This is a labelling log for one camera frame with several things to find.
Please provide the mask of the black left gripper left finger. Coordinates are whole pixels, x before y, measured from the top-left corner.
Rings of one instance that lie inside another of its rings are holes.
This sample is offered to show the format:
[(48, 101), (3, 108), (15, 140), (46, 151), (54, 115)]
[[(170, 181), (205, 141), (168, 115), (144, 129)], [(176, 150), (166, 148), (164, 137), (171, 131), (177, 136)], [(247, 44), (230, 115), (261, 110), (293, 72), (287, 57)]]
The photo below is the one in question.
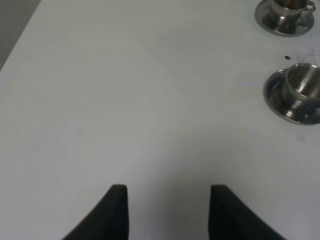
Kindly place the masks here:
[(127, 240), (129, 238), (128, 188), (114, 184), (65, 240)]

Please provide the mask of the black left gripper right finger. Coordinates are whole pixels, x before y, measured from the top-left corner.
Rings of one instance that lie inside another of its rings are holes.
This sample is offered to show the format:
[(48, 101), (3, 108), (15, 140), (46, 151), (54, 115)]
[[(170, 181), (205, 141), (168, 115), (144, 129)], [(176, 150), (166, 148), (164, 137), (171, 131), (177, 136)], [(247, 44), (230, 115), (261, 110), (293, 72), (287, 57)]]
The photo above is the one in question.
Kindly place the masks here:
[(208, 237), (210, 240), (283, 240), (226, 185), (210, 188)]

